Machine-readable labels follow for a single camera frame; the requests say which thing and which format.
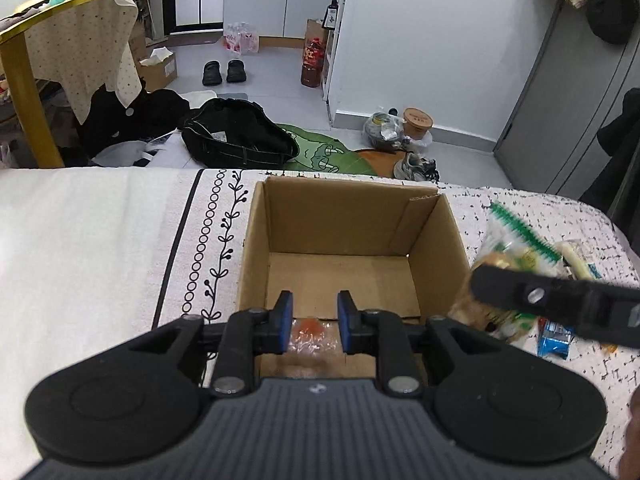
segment gray ribbed plate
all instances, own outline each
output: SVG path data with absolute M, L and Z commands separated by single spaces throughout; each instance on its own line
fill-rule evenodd
M 109 469 L 47 460 L 28 480 L 603 480 L 587 458 L 539 468 L 497 465 L 446 440 L 417 401 L 371 380 L 265 379 L 250 396 L 216 402 L 185 441 Z

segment gray wardrobe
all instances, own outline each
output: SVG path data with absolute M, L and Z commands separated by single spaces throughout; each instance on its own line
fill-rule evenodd
M 579 198 L 609 161 L 596 132 L 640 86 L 640 23 L 625 46 L 594 36 L 582 10 L 559 3 L 538 63 L 494 149 L 518 189 Z

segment pair of black slippers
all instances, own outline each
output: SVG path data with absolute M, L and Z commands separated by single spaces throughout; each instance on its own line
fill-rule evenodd
M 239 59 L 232 59 L 226 67 L 227 83 L 242 83 L 246 81 L 246 72 L 244 71 L 244 63 Z M 204 75 L 202 76 L 202 84 L 204 86 L 216 86 L 222 83 L 220 75 L 220 63 L 217 61 L 209 61 L 204 66 Z

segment container lid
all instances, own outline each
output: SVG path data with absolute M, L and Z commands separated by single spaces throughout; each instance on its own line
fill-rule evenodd
M 404 111 L 404 120 L 419 129 L 428 130 L 433 126 L 433 119 L 418 108 L 407 108 Z

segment human hand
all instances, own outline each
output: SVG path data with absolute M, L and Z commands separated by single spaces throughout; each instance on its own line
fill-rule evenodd
M 626 427 L 625 452 L 618 464 L 620 480 L 640 479 L 640 387 L 631 397 L 631 421 Z

